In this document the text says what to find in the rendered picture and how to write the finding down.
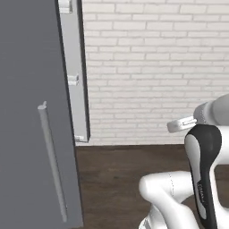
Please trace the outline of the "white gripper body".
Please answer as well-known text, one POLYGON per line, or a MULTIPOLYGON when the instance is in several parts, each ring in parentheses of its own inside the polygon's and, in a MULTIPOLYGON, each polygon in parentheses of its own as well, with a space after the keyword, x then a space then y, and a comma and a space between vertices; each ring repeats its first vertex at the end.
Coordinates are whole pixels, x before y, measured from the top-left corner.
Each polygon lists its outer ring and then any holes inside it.
POLYGON ((179 120, 173 120, 169 122, 166 126, 167 126, 167 130, 170 133, 174 133, 174 132, 190 129, 196 124, 196 122, 197 120, 193 116, 189 116, 179 120))

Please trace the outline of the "light grey open fridge door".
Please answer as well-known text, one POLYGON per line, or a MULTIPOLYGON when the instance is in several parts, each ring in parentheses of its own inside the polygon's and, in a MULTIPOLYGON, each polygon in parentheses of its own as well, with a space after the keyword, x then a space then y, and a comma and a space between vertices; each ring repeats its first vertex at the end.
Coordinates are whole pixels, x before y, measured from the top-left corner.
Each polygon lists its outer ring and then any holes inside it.
POLYGON ((64 55, 76 142, 90 138, 89 96, 82 0, 57 0, 62 26, 64 55))

